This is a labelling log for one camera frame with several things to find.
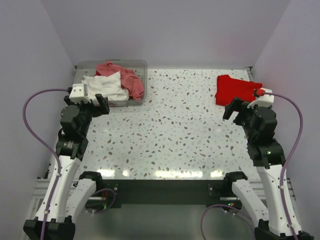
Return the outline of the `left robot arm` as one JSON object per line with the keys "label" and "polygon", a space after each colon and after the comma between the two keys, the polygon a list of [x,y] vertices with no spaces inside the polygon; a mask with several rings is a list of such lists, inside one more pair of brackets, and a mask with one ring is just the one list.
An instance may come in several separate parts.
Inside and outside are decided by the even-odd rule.
{"label": "left robot arm", "polygon": [[67,106],[61,110],[58,141],[51,152],[54,169],[42,204],[34,219],[23,225],[31,240],[72,240],[76,220],[91,196],[106,191],[99,172],[85,171],[70,191],[88,146],[87,133],[93,118],[108,115],[108,99],[96,94],[97,104],[85,97],[65,96]]}

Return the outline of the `white printed t shirt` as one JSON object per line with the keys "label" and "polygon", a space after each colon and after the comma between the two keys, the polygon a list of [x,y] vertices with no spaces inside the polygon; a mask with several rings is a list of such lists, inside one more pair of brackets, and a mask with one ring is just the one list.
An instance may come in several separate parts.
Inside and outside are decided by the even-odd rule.
{"label": "white printed t shirt", "polygon": [[110,76],[84,75],[81,83],[87,85],[88,97],[95,104],[98,104],[96,94],[101,94],[103,98],[108,98],[109,101],[127,101],[129,99],[128,90],[122,88],[120,72]]}

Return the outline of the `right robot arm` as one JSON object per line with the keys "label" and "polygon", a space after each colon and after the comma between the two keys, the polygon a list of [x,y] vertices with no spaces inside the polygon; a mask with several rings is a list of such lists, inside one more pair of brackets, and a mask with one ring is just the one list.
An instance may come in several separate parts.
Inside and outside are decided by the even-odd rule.
{"label": "right robot arm", "polygon": [[237,196],[247,210],[257,240],[312,240],[314,237],[302,230],[292,206],[286,174],[282,173],[285,154],[274,138],[277,126],[276,113],[270,106],[250,106],[234,98],[225,107],[223,119],[237,112],[234,123],[241,126],[247,138],[247,152],[262,182],[266,204],[249,185],[243,172],[225,175],[223,192]]}

